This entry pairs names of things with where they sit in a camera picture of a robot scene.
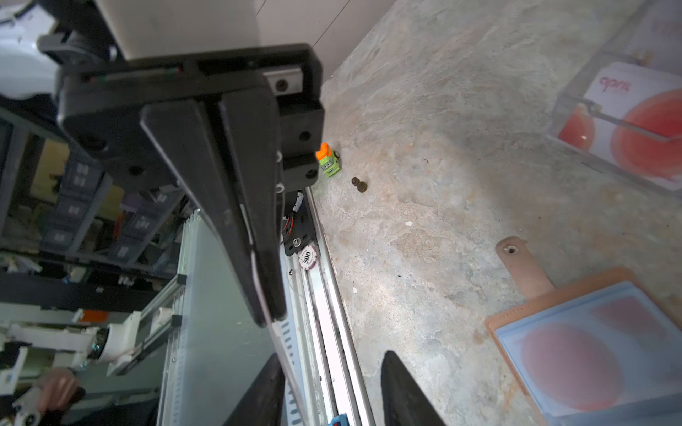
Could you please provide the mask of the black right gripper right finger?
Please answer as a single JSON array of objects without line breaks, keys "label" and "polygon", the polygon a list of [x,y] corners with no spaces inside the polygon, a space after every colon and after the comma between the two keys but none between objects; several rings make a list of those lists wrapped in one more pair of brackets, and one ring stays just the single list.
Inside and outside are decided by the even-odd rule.
[{"label": "black right gripper right finger", "polygon": [[381,367],[381,390],[385,425],[445,425],[394,351],[385,353]]}]

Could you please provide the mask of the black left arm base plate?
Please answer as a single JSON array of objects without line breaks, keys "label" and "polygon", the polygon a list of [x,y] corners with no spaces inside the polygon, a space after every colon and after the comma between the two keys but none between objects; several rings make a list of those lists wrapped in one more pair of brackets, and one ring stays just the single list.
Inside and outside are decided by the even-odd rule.
[{"label": "black left arm base plate", "polygon": [[281,239],[287,257],[316,241],[314,222],[303,190],[286,193],[283,199]]}]

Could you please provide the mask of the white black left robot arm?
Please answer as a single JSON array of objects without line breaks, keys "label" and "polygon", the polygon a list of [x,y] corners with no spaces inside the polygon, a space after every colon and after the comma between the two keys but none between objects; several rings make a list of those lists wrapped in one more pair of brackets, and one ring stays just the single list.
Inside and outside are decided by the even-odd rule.
[{"label": "white black left robot arm", "polygon": [[69,142],[122,189],[180,188],[259,326],[287,314],[288,196],[318,178],[323,65],[268,45],[252,1],[5,1],[1,115]]}]

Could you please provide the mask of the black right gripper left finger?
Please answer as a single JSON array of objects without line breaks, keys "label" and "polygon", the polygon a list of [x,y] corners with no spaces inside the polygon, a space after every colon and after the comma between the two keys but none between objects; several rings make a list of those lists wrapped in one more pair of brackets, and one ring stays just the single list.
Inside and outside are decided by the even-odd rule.
[{"label": "black right gripper left finger", "polygon": [[276,353],[245,392],[224,426],[277,426],[282,423],[286,376]]}]

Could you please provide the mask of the operator hand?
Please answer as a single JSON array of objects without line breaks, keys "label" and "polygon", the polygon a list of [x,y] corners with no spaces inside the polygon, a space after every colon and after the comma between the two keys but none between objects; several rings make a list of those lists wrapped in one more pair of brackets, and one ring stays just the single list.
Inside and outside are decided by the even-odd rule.
[{"label": "operator hand", "polygon": [[40,390],[37,411],[41,415],[48,412],[65,412],[72,403],[80,383],[73,371],[65,367],[53,368],[42,374],[34,386]]}]

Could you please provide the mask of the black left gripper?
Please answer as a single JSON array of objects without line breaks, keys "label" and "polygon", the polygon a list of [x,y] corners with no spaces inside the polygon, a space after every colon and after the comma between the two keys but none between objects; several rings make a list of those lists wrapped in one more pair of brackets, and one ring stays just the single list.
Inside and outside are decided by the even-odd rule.
[{"label": "black left gripper", "polygon": [[125,190],[179,181],[227,255],[252,319],[264,327],[240,205],[272,319],[280,319],[286,302],[276,187],[291,191],[318,179],[322,77],[308,44],[64,67],[58,123]]}]

